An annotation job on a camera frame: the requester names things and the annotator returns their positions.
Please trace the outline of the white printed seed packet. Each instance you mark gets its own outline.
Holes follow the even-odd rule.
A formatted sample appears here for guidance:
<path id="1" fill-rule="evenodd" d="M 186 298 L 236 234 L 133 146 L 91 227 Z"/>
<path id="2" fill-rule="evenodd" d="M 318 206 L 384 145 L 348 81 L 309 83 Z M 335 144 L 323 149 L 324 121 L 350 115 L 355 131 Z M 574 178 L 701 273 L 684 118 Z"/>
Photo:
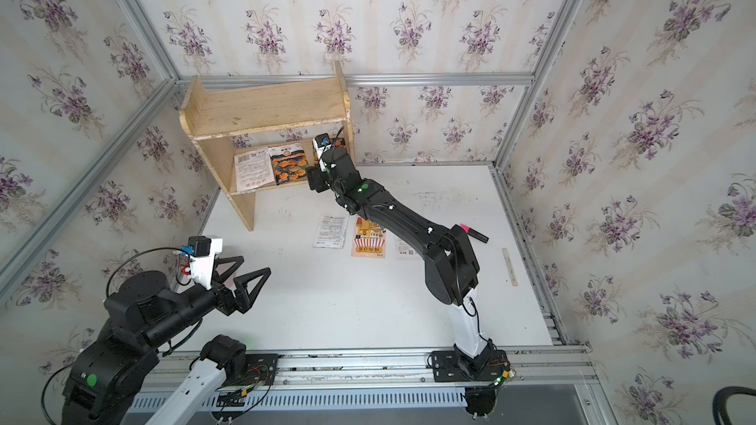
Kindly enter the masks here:
<path id="1" fill-rule="evenodd" d="M 348 216 L 321 216 L 313 247 L 318 249 L 343 249 L 346 244 Z"/>

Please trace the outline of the colourful cartoon seed packet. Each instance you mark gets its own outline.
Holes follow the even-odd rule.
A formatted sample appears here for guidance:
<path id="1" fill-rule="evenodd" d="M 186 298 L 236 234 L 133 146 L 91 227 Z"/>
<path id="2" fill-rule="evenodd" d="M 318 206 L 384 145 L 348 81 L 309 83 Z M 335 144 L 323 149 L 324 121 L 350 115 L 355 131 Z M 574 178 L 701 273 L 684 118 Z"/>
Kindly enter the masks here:
<path id="1" fill-rule="evenodd" d="M 385 228 L 359 216 L 356 219 L 356 230 L 352 238 L 352 257 L 384 259 L 386 241 Z"/>

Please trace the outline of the pink white seed packet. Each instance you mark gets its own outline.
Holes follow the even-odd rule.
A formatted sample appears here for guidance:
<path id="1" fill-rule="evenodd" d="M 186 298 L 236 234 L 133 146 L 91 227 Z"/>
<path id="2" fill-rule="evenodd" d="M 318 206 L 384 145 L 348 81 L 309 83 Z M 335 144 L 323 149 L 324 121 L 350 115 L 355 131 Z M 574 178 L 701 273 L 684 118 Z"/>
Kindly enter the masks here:
<path id="1" fill-rule="evenodd" d="M 396 254 L 400 260 L 419 259 L 419 253 L 413 249 L 410 244 L 407 244 L 404 240 L 398 239 L 396 241 Z"/>

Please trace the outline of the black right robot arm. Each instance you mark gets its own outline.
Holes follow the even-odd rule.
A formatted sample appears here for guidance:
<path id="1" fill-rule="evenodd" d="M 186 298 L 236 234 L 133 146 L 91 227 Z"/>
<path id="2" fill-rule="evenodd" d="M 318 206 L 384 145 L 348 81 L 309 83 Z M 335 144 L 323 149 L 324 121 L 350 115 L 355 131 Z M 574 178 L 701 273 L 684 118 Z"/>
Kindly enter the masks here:
<path id="1" fill-rule="evenodd" d="M 362 177 L 342 148 L 326 151 L 316 166 L 306 169 L 306 177 L 312 191 L 332 191 L 349 214 L 391 231 L 421 257 L 427 289 L 450 308 L 454 371 L 467 381 L 486 381 L 493 387 L 509 379 L 509 361 L 480 326 L 480 263 L 462 226 L 436 224 L 408 208 L 382 184 Z"/>

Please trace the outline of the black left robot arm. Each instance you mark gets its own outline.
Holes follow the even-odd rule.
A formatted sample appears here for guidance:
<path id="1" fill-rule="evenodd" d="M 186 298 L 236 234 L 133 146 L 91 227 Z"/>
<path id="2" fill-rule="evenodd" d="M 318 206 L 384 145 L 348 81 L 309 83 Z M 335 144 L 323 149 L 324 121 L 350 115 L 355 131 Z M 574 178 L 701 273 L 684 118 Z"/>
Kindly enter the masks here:
<path id="1" fill-rule="evenodd" d="M 214 259 L 208 286 L 176 292 L 164 273 L 146 271 L 108 295 L 104 328 L 67 368 L 62 423 L 120 423 L 159 365 L 161 346 L 184 330 L 196 331 L 214 310 L 226 316 L 248 312 L 272 272 L 236 275 L 243 262 L 241 256 Z"/>

